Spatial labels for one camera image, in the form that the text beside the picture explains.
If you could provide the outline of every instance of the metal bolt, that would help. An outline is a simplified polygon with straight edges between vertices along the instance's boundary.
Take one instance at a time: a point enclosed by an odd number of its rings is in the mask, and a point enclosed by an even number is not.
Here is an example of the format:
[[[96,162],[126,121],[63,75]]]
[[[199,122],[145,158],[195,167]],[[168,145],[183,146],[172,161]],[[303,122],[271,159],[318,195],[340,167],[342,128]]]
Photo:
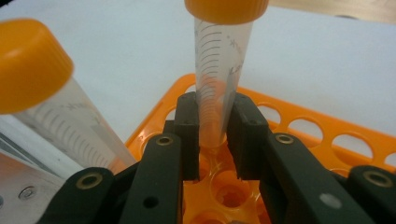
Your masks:
[[[161,137],[157,139],[156,143],[162,147],[171,145],[173,143],[173,139],[171,137]]]
[[[278,141],[278,142],[280,142],[282,144],[285,144],[285,145],[290,145],[290,144],[292,144],[294,142],[294,139],[292,137],[290,137],[290,136],[288,136],[286,134],[283,134],[283,133],[277,134],[275,136],[275,139],[276,139],[276,141]]]
[[[363,176],[367,181],[381,188],[393,187],[392,180],[378,171],[366,171],[363,173]]]
[[[92,189],[98,186],[103,180],[103,176],[97,172],[90,172],[80,177],[76,183],[78,189]]]
[[[37,189],[33,186],[29,186],[26,189],[23,189],[18,197],[21,200],[26,201],[35,197],[36,193],[37,193]]]

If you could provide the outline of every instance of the rack hole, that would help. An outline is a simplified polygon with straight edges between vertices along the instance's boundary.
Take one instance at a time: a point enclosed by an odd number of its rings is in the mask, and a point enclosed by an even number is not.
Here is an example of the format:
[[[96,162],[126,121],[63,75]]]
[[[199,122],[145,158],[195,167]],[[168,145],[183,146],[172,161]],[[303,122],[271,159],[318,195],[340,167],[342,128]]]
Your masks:
[[[249,184],[238,180],[233,171],[216,175],[212,181],[211,190],[216,201],[228,208],[241,206],[251,193]]]
[[[349,134],[335,137],[332,140],[332,148],[338,159],[352,166],[368,164],[373,159],[373,151],[369,145]]]
[[[295,119],[289,125],[288,133],[300,138],[306,147],[316,147],[323,140],[323,132],[319,126],[306,119]]]
[[[272,107],[266,106],[266,105],[259,105],[257,106],[262,112],[262,115],[267,119],[268,121],[272,121],[276,124],[280,123],[280,114],[277,112],[277,110],[273,109]],[[271,130],[277,127],[277,125],[270,123]]]
[[[385,164],[391,165],[396,168],[396,153],[392,153],[385,159]]]
[[[146,208],[154,208],[158,205],[159,201],[157,197],[147,197],[144,201],[143,201],[143,205]]]
[[[176,110],[171,110],[166,116],[166,120],[174,120],[175,119]]]

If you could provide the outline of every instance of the clear plastic tube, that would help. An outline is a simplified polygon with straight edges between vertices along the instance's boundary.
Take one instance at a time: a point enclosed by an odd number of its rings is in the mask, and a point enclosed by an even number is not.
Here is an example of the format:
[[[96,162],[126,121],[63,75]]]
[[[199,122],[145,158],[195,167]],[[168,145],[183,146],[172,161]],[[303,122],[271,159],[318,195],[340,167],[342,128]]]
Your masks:
[[[82,167],[118,173],[135,163],[73,78],[45,102],[13,116]]]
[[[82,167],[32,129],[10,115],[0,116],[0,154],[11,154],[21,162],[67,179]]]
[[[200,146],[225,140],[253,22],[220,25],[195,19],[195,70]]]

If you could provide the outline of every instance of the white background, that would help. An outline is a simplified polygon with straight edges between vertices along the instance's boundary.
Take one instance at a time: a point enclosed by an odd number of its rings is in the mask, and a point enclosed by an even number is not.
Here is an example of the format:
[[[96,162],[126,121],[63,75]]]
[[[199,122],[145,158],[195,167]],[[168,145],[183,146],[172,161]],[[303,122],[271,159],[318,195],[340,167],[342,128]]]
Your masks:
[[[194,72],[182,0],[16,0],[0,20],[51,29],[75,79],[125,141],[172,83]],[[396,26],[269,7],[253,25],[240,85],[396,135]]]

